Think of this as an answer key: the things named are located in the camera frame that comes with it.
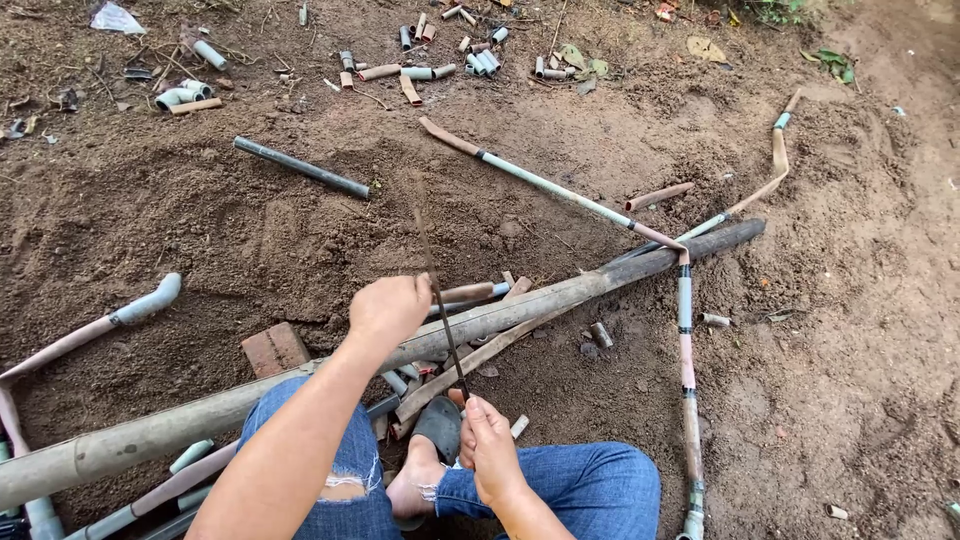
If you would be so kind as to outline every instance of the hand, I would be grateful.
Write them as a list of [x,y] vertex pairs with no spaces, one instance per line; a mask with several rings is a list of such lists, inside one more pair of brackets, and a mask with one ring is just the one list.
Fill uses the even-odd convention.
[[467,418],[460,431],[460,464],[474,470],[480,501],[496,508],[528,489],[520,471],[510,422],[478,396],[467,400]]
[[380,278],[353,295],[349,333],[392,350],[423,324],[431,298],[426,273]]

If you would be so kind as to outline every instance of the bamboo pole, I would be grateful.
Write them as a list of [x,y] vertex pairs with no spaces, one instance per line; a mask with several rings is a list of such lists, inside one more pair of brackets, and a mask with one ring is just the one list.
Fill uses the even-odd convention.
[[[687,241],[691,258],[731,248],[763,232],[751,219]],[[602,270],[586,272],[511,299],[476,307],[449,318],[456,343],[511,328],[524,321],[600,296],[662,272],[677,263],[672,250],[657,250]],[[441,322],[423,325],[394,350],[378,370],[384,373],[449,347]],[[118,426],[93,431],[0,463],[0,508],[16,506],[235,430],[256,401],[283,380],[313,374],[323,359],[249,382]]]

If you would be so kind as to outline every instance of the brown dirt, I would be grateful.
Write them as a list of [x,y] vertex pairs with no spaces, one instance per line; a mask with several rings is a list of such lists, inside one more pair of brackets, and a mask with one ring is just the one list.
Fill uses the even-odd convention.
[[[398,21],[415,20],[421,9],[439,19],[438,9],[421,3],[378,4],[315,3],[315,38],[297,25],[292,1],[272,3],[279,21],[266,21],[262,34],[266,0],[250,0],[238,14],[197,13],[173,0],[127,6],[149,31],[144,44],[174,41],[188,17],[217,41],[264,59],[234,65],[236,89],[220,91],[222,109],[184,118],[147,110],[149,89],[116,79],[140,43],[86,28],[84,5],[31,0],[24,7],[44,18],[0,14],[8,45],[0,50],[0,98],[33,97],[4,125],[37,113],[39,130],[60,138],[54,146],[36,135],[0,146],[0,362],[12,365],[122,306],[165,272],[184,275],[174,308],[16,385],[30,443],[49,445],[251,380],[240,340],[279,320],[295,323],[311,353],[332,351],[355,290],[420,270],[411,218],[418,179],[428,185],[431,236],[450,285],[504,269],[556,282],[638,242],[444,147],[421,130],[421,114],[611,208],[639,192],[695,182],[636,214],[680,233],[765,182],[771,123],[803,86],[806,99],[786,130],[793,172],[746,212],[767,219],[766,233],[695,265],[695,308],[740,323],[695,334],[709,534],[948,536],[941,503],[960,495],[948,483],[960,476],[960,195],[948,183],[952,176],[960,185],[960,149],[948,142],[960,145],[955,3],[845,4],[827,11],[820,31],[780,34],[682,20],[664,26],[652,7],[571,2],[558,42],[577,43],[617,71],[629,68],[623,81],[579,97],[527,81],[562,5],[532,0],[524,18],[543,23],[512,23],[525,30],[508,40],[496,81],[458,74],[420,85],[420,110],[406,105],[396,83],[362,84],[390,111],[323,82],[338,81],[341,48],[358,61],[395,61]],[[417,61],[456,60],[464,23],[438,26],[437,44]],[[713,37],[735,70],[691,58],[684,43],[694,34]],[[821,45],[859,58],[863,93],[796,52]],[[100,52],[114,95],[133,109],[118,112],[84,69]],[[272,72],[275,54],[303,77],[289,97]],[[165,64],[145,58],[151,67]],[[219,76],[198,73],[210,82]],[[57,85],[86,91],[79,112],[50,109],[44,92]],[[290,112],[297,102],[302,113]],[[894,105],[908,116],[892,114]],[[372,202],[235,151],[234,135],[378,185]],[[724,179],[727,172],[735,176]],[[471,377],[504,414],[530,417],[522,446],[615,439],[653,457],[663,479],[662,538],[673,537],[684,513],[674,294],[665,275],[625,287],[498,356],[498,378]],[[803,313],[754,322],[783,307]],[[580,333],[597,320],[616,345],[590,360],[578,352]],[[66,527],[131,501],[166,478],[167,463],[56,495]],[[828,519],[823,503],[845,507],[852,520]],[[432,532],[452,536],[462,525],[440,523]]]

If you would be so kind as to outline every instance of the leg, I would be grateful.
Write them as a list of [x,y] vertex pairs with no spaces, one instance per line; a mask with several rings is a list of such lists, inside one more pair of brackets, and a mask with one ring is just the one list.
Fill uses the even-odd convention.
[[[520,449],[530,487],[579,540],[652,539],[660,515],[660,474],[624,443]],[[495,517],[477,497],[473,472],[450,469],[437,488],[437,515]]]
[[[307,377],[285,380],[271,388],[247,415],[240,448],[286,403]],[[318,414],[318,422],[323,420]],[[297,530],[295,540],[399,540],[383,489],[383,467],[367,412],[353,411],[333,459],[326,487]]]

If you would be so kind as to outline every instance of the foot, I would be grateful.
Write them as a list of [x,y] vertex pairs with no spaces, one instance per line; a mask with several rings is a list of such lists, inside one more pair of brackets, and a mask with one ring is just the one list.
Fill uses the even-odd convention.
[[434,511],[434,502],[424,495],[433,494],[446,467],[437,457],[437,448],[423,435],[410,438],[407,461],[387,487],[387,497],[394,505],[394,517],[412,518]]

